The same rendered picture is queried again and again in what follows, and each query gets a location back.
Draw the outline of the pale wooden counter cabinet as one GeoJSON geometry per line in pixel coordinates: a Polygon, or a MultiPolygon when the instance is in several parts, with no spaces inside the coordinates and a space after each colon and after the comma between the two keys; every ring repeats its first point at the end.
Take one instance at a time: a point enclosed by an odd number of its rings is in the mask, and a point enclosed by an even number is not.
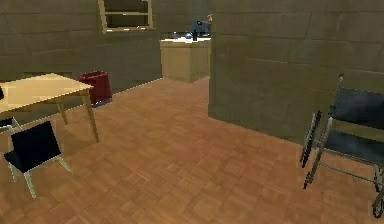
{"type": "Polygon", "coordinates": [[[211,39],[160,40],[162,75],[188,83],[210,75],[211,39]]]}

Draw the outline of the blue appliance on counter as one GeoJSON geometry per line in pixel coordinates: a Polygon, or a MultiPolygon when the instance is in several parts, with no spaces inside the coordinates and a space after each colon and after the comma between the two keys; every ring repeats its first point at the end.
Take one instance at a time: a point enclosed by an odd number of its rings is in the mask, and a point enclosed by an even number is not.
{"type": "Polygon", "coordinates": [[[211,32],[211,23],[208,21],[196,21],[196,31],[199,37],[209,37],[211,32]]]}

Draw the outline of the dark red bin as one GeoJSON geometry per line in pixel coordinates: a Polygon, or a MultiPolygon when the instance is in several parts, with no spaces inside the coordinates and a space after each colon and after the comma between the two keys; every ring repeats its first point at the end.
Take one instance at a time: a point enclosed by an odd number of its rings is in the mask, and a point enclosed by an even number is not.
{"type": "Polygon", "coordinates": [[[91,85],[90,98],[93,107],[112,100],[109,76],[105,71],[92,71],[78,75],[80,82],[91,85]]]}

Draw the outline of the light wooden table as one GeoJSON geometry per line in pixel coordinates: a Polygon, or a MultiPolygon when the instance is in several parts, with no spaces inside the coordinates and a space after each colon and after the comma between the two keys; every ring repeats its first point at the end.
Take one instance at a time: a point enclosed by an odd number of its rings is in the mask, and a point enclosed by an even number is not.
{"type": "Polygon", "coordinates": [[[27,107],[44,103],[53,102],[57,105],[60,114],[67,124],[67,116],[61,102],[61,98],[69,95],[79,95],[89,117],[96,141],[99,141],[98,130],[94,118],[92,104],[90,100],[90,90],[92,85],[67,78],[55,73],[0,83],[4,98],[0,100],[0,118],[9,118],[20,110],[27,107]]]}

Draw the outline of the black chair with pale legs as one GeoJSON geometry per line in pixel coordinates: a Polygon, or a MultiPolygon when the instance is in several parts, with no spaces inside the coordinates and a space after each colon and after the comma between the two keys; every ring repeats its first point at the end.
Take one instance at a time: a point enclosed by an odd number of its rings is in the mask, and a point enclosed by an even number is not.
{"type": "Polygon", "coordinates": [[[47,161],[57,160],[69,173],[73,173],[61,157],[62,152],[50,121],[12,133],[11,141],[13,149],[4,154],[4,159],[11,170],[13,181],[16,181],[16,170],[23,174],[33,198],[36,198],[36,193],[30,172],[34,168],[47,161]]]}
{"type": "Polygon", "coordinates": [[[22,127],[14,117],[0,120],[0,130],[8,130],[11,134],[15,133],[15,130],[21,131],[22,127]]]}

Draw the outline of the window with pale wooden frame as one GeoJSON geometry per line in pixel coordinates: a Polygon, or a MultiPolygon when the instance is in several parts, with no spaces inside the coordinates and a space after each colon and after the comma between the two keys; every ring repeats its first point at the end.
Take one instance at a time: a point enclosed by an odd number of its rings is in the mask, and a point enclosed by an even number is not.
{"type": "Polygon", "coordinates": [[[152,30],[152,0],[98,0],[102,32],[152,30]]]}

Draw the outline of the black wheelchair with metal frame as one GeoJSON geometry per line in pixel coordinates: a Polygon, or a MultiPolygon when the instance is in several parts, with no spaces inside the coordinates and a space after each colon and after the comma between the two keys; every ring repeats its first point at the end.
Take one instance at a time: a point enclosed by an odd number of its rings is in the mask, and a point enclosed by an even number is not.
{"type": "Polygon", "coordinates": [[[377,196],[372,203],[373,216],[379,219],[384,214],[384,139],[377,140],[367,134],[338,130],[336,121],[358,127],[382,130],[384,132],[384,94],[343,86],[344,74],[338,76],[334,102],[329,106],[327,122],[316,136],[322,118],[322,111],[312,114],[311,125],[304,137],[299,158],[301,167],[308,162],[311,151],[316,150],[311,170],[306,174],[303,188],[314,180],[319,166],[332,169],[374,184],[377,196]],[[321,161],[324,153],[335,154],[374,168],[372,179],[348,172],[321,161]]]}

